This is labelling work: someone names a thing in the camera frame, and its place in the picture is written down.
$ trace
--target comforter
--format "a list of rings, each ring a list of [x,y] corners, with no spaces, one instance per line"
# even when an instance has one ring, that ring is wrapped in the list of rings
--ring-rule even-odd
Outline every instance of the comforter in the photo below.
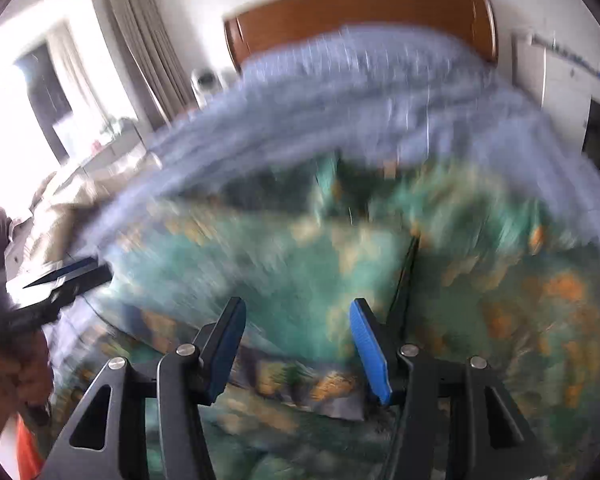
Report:
[[[590,463],[600,175],[465,47],[357,28],[266,54],[154,153],[162,171],[82,238],[116,278],[50,335],[52,434],[109,356],[190,340],[238,294],[250,314],[232,386],[202,414],[218,476],[372,476],[394,414],[366,398],[345,311],[363,296],[385,316],[419,237],[406,340],[485,356],[552,472]]]

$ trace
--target silver bolt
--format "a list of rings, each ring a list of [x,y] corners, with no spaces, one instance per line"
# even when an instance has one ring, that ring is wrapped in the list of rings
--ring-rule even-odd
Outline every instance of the silver bolt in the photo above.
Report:
[[[405,357],[416,357],[420,349],[416,345],[406,344],[400,347],[400,354]]]
[[[484,370],[487,367],[486,359],[479,355],[474,355],[469,362],[472,368],[478,368],[478,370]]]
[[[124,365],[126,365],[126,359],[123,357],[114,357],[109,360],[109,368],[112,370],[120,370]]]
[[[193,352],[195,351],[196,347],[193,346],[191,343],[184,343],[184,345],[178,346],[178,348],[176,349],[176,354],[184,357],[193,354]]]

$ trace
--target hand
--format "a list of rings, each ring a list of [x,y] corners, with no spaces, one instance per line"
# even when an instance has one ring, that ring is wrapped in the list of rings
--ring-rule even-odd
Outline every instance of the hand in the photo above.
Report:
[[[27,339],[20,348],[24,359],[0,353],[0,434],[19,406],[44,406],[53,389],[44,334],[37,332]]]

